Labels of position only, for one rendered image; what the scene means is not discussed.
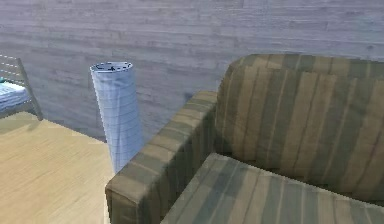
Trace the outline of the pale blue cylindrical bin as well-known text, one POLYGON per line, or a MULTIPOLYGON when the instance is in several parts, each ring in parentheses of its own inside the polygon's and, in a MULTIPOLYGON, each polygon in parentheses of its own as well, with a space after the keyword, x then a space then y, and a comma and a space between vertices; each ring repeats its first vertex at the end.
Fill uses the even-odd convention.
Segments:
POLYGON ((99 63, 90 67, 90 73, 113 170, 118 173, 143 146, 133 64, 99 63))

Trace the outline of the grey frame bed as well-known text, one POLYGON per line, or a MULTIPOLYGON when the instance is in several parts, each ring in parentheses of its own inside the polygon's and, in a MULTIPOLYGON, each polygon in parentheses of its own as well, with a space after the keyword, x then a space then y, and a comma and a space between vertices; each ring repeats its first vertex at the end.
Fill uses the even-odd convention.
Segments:
POLYGON ((0 119, 28 111, 43 119, 21 59, 0 54, 0 119))

